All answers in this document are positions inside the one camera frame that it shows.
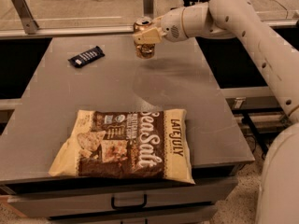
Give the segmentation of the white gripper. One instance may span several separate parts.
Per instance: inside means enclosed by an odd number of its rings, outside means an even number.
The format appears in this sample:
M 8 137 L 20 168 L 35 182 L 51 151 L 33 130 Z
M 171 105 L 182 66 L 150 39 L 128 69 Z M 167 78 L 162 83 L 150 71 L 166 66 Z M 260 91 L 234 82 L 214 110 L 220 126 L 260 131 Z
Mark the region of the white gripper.
M 136 44 L 157 44 L 163 39 L 170 42 L 184 41 L 188 37 L 183 27 L 183 12 L 185 8 L 172 9 L 163 16 L 153 20 L 156 27 L 133 34 Z

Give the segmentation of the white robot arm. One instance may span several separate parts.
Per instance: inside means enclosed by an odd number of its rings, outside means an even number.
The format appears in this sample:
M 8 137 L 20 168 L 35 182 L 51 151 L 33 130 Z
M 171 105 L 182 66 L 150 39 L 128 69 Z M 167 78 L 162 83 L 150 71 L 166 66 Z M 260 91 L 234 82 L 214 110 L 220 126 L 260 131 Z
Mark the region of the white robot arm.
M 255 66 L 253 87 L 266 86 L 291 125 L 265 155 L 255 224 L 299 224 L 299 51 L 262 21 L 250 0 L 208 0 L 135 22 L 133 40 L 150 56 L 163 40 L 235 38 Z

